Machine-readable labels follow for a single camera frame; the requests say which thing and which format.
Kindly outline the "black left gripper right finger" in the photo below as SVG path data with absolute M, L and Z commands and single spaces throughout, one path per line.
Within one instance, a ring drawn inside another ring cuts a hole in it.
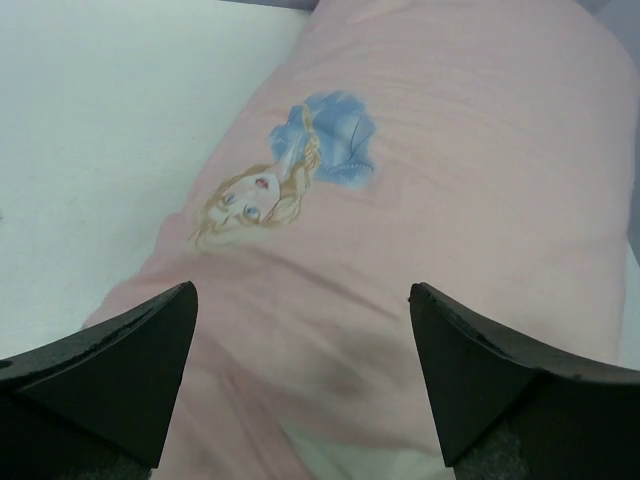
M 556 349 L 427 284 L 411 323 L 445 465 L 459 479 L 639 475 L 639 374 Z

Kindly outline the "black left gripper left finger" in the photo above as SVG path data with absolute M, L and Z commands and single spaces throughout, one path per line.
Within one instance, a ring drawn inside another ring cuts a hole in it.
M 147 479 L 196 326 L 190 282 L 1 361 L 4 479 Z

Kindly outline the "white pillow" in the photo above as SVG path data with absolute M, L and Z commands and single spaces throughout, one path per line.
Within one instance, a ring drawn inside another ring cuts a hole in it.
M 296 453 L 316 479 L 447 480 L 454 479 L 438 455 L 411 450 L 364 448 L 330 442 L 286 427 Z

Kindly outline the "purple Elsa print pillowcase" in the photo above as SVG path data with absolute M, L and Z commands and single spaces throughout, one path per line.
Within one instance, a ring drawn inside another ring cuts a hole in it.
M 96 324 L 197 327 L 157 479 L 315 479 L 315 443 L 438 451 L 425 282 L 613 363 L 639 77 L 574 1 L 322 1 Z

